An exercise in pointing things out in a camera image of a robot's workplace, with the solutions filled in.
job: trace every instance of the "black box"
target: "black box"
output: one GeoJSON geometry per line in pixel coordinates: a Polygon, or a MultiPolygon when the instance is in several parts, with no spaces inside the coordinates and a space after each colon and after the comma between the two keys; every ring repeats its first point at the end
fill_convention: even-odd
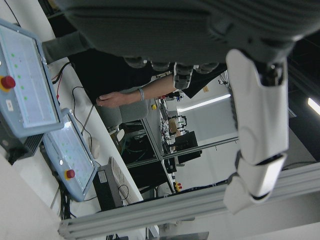
{"type": "Polygon", "coordinates": [[[123,206],[110,164],[98,167],[93,179],[93,185],[101,211],[123,206]]]}

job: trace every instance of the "person's arm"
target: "person's arm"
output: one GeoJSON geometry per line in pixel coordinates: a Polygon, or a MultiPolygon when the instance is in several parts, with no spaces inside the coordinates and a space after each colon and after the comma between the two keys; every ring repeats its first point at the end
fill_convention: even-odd
{"type": "MultiPolygon", "coordinates": [[[[174,78],[170,74],[163,78],[152,81],[145,85],[143,88],[144,99],[153,99],[160,97],[176,90],[174,87],[174,78]]],[[[111,92],[105,95],[101,95],[96,100],[98,106],[115,108],[121,105],[132,104],[141,100],[141,94],[139,90],[133,92],[121,93],[118,91],[111,92]]]]}

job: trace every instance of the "black shirt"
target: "black shirt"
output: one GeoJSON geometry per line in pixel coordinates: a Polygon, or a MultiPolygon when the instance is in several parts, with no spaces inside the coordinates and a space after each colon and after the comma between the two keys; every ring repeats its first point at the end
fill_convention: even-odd
{"type": "MultiPolygon", "coordinates": [[[[143,86],[150,82],[152,76],[162,73],[153,70],[150,62],[143,68],[132,68],[123,57],[94,49],[69,56],[69,59],[75,64],[75,72],[93,104],[103,94],[143,86]]],[[[183,92],[192,98],[226,69],[225,64],[219,64],[208,74],[199,74],[194,70],[189,88],[183,92]]]]}

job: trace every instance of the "gray chair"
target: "gray chair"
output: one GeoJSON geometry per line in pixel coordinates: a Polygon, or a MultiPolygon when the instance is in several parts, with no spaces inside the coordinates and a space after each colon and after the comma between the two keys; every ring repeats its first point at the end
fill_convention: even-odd
{"type": "MultiPolygon", "coordinates": [[[[138,87],[133,87],[121,92],[129,93],[136,89],[138,89],[138,87]]],[[[149,105],[150,100],[143,100],[115,108],[108,108],[98,105],[95,105],[95,108],[99,113],[105,127],[109,129],[115,128],[122,123],[128,123],[145,118],[149,112],[149,105]]]]}

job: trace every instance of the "monitor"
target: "monitor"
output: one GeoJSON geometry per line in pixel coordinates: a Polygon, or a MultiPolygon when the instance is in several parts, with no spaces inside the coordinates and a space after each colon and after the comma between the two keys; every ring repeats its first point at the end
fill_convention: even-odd
{"type": "Polygon", "coordinates": [[[81,202],[97,172],[85,140],[68,108],[62,110],[64,127],[43,136],[45,152],[73,199],[81,202]]]}
{"type": "Polygon", "coordinates": [[[2,19],[0,120],[16,138],[63,127],[41,42],[33,33],[2,19]]]}

